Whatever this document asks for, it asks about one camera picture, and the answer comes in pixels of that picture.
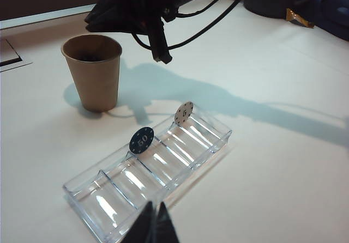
cup rim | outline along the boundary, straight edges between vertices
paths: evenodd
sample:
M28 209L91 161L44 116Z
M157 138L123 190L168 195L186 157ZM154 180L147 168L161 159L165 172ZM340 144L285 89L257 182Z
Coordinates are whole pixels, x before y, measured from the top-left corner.
M109 59L99 60L99 61L96 61L96 62L87 62L87 61L85 61L85 60L75 59L75 58L73 58L73 57L67 55L67 54L64 52L63 47L64 47L64 45L65 45L66 43L68 43L69 40L72 40L72 39L75 39L75 38L79 38L79 37L83 37L83 36L90 36L90 35L102 36L102 37L104 37L104 38L109 38L109 39L111 39L112 41L114 41L114 42L119 46L119 48L120 48L120 53L119 53L118 55L116 55L115 57L112 57L112 58L109 58ZM122 47L121 47L121 44L120 44L119 42L117 42L115 39L113 39L112 37L109 37L109 36L106 36L106 35L103 35L103 34L98 34L98 33L86 33L86 34L81 34L81 35L77 35L77 36L71 37L71 38L69 38L68 40L66 40L64 43L62 43L62 45L61 45L61 53L62 53L62 55L63 55L65 58L69 58L69 59L74 60L74 61L76 61L76 62L80 62L80 63L100 63L100 62L108 62L108 61L110 61L110 60L113 60L113 59L116 59L116 58L120 57L121 54L122 54Z

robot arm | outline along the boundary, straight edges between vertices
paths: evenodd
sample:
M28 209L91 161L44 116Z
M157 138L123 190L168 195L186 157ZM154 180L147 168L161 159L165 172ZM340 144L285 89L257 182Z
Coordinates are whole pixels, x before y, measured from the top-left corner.
M178 8L192 0L99 0L85 18L90 32L126 32L147 35L154 60L172 60L163 18L172 21Z

dark blue fabric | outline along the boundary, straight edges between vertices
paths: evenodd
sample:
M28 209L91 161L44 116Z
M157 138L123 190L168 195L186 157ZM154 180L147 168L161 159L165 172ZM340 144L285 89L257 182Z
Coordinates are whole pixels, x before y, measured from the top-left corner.
M325 31L349 40L349 0L310 0L295 12Z

poker chip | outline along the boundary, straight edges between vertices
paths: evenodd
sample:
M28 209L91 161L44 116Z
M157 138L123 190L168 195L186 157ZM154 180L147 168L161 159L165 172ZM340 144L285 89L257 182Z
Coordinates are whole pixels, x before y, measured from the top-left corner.
M130 140L130 151L134 154L139 154L148 149L152 144L154 131L151 127L143 127L139 129Z
M174 122L176 124L185 122L192 114L192 109L193 109L193 104L191 101L188 101L180 105L176 114L174 115Z

black poker chip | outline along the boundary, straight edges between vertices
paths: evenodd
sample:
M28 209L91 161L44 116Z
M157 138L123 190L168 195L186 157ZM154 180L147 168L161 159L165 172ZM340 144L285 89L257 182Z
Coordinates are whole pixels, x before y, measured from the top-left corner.
M152 144L154 131L151 127L143 127L139 129L130 140L130 151L134 154L139 154L148 149Z

